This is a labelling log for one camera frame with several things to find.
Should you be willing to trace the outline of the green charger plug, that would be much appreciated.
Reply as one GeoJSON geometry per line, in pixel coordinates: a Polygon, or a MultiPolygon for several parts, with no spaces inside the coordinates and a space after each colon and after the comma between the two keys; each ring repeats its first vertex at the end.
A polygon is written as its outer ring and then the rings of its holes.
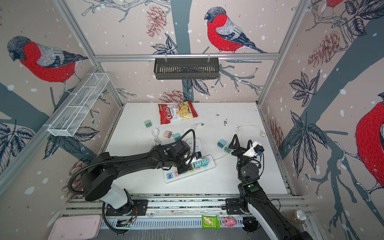
{"type": "Polygon", "coordinates": [[[232,152],[232,149],[230,149],[229,147],[224,147],[224,150],[228,154],[230,154],[232,152]]]}

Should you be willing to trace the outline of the teal charger plug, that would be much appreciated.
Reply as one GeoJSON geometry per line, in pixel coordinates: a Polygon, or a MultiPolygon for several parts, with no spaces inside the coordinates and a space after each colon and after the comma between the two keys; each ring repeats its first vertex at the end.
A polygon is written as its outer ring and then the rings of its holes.
{"type": "Polygon", "coordinates": [[[227,142],[223,139],[219,140],[218,143],[217,143],[217,146],[219,148],[224,148],[226,146],[227,142]]]}
{"type": "Polygon", "coordinates": [[[198,168],[200,168],[202,166],[202,162],[201,161],[196,161],[196,162],[194,162],[194,168],[195,169],[198,169],[198,168]]]}
{"type": "Polygon", "coordinates": [[[201,166],[206,166],[206,165],[208,165],[209,164],[209,159],[208,158],[203,158],[202,160],[201,160],[201,166]]]}

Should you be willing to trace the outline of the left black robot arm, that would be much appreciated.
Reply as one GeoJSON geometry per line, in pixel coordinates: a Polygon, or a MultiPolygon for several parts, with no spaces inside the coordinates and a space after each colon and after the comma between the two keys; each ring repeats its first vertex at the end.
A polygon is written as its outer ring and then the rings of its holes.
{"type": "Polygon", "coordinates": [[[143,170],[177,168],[178,174],[189,171],[196,156],[196,134],[188,130],[171,144],[156,145],[144,154],[111,156],[104,152],[93,159],[87,167],[74,173],[68,181],[68,191],[82,195],[86,201],[102,201],[115,210],[133,207],[127,190],[114,185],[114,180],[143,170]]]}

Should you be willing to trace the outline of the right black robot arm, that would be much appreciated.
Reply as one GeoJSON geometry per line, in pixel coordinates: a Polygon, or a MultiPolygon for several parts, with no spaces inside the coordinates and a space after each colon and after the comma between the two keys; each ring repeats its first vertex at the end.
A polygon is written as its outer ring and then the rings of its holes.
{"type": "Polygon", "coordinates": [[[311,240],[308,232],[301,232],[289,223],[259,184],[265,166],[264,147],[249,140],[244,148],[238,136],[234,135],[229,149],[237,158],[241,210],[252,214],[271,240],[311,240]]]}

